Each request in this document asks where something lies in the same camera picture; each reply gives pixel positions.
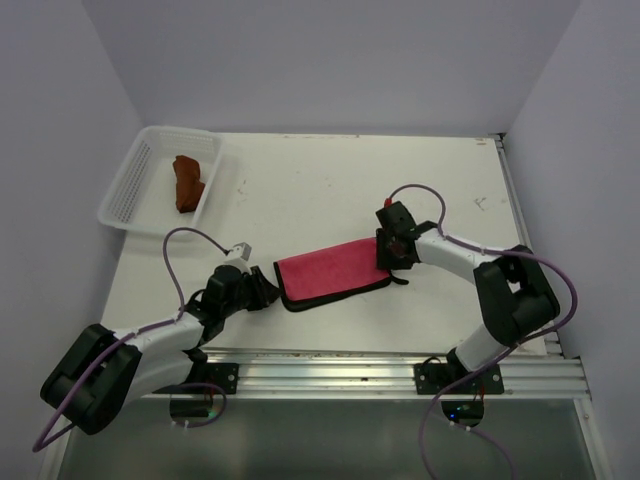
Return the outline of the pink towel black trim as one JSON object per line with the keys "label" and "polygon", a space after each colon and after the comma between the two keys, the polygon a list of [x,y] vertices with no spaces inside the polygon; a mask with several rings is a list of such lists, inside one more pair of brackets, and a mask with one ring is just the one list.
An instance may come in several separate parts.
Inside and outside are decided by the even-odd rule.
{"label": "pink towel black trim", "polygon": [[377,267],[373,238],[278,260],[274,271],[286,310],[298,313],[408,282]]}

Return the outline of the brown towel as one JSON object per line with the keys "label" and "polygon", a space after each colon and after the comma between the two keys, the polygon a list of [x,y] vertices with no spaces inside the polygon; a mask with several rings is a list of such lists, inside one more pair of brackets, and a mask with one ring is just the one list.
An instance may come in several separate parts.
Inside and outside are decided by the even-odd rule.
{"label": "brown towel", "polygon": [[201,181],[200,164],[191,157],[178,155],[172,166],[176,176],[176,209],[179,213],[193,212],[205,188]]}

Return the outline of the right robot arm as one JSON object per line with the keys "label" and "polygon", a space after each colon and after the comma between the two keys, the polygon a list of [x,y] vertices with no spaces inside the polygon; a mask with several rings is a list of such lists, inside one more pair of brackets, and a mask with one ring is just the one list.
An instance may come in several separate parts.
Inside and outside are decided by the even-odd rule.
{"label": "right robot arm", "polygon": [[489,253],[475,244],[449,240],[436,223],[416,223],[400,202],[387,203],[376,217],[380,269],[431,265],[476,289],[482,323],[446,356],[445,379],[454,391],[470,391],[481,380],[481,367],[560,314],[558,299],[527,247]]}

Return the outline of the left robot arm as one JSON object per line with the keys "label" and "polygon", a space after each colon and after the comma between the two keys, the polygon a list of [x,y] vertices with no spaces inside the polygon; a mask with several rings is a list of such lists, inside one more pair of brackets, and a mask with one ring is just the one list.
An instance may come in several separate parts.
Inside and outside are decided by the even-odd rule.
{"label": "left robot arm", "polygon": [[230,316],[265,309],[280,295],[259,267],[221,265],[176,318],[129,331],[86,327],[44,381],[40,397],[92,435],[144,395],[173,386],[197,392],[208,379],[202,346]]}

